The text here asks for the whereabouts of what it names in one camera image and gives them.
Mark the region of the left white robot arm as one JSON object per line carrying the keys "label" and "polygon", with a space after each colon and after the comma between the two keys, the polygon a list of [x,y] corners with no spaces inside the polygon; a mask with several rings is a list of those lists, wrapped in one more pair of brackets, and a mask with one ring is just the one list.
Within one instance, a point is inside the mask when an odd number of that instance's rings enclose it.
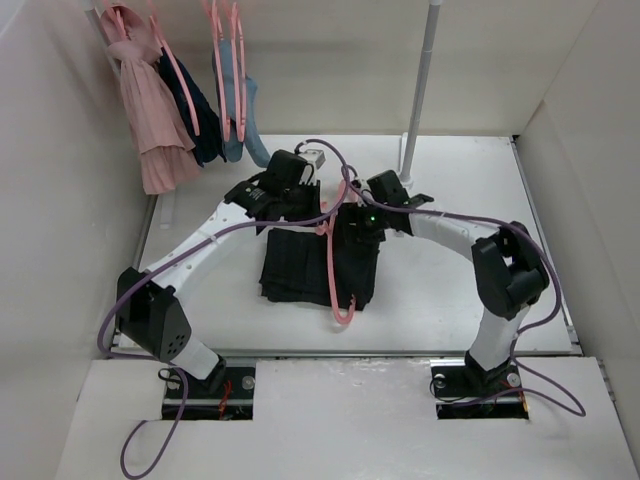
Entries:
{"label": "left white robot arm", "polygon": [[317,155],[276,151],[265,170],[228,191],[178,247],[143,271],[125,270],[117,281],[117,330],[154,359],[182,369],[199,395],[217,394],[226,362],[193,333],[184,311],[187,299],[267,223],[320,216],[315,173],[322,162]]}

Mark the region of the black trousers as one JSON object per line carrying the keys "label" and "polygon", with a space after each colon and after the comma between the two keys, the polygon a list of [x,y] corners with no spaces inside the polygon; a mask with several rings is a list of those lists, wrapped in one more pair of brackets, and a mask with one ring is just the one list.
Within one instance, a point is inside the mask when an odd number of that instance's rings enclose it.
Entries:
{"label": "black trousers", "polygon": [[[339,304],[351,296],[362,311],[374,296],[379,244],[345,244],[339,236],[339,213],[333,232],[334,270]],[[274,228],[267,235],[261,295],[274,303],[306,302],[330,306],[326,237]]]}

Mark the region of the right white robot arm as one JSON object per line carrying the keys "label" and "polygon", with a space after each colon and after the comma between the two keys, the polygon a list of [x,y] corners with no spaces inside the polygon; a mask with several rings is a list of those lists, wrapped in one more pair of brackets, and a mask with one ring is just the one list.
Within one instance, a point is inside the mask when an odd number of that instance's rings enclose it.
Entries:
{"label": "right white robot arm", "polygon": [[522,322],[542,293],[553,285],[545,255],[518,222],[428,210],[430,198],[410,196],[395,172],[347,185],[357,201],[344,215],[359,239],[385,230],[434,242],[473,267],[483,314],[477,335],[460,365],[432,367],[432,387],[446,401],[487,400],[514,395],[520,385],[515,345]]}

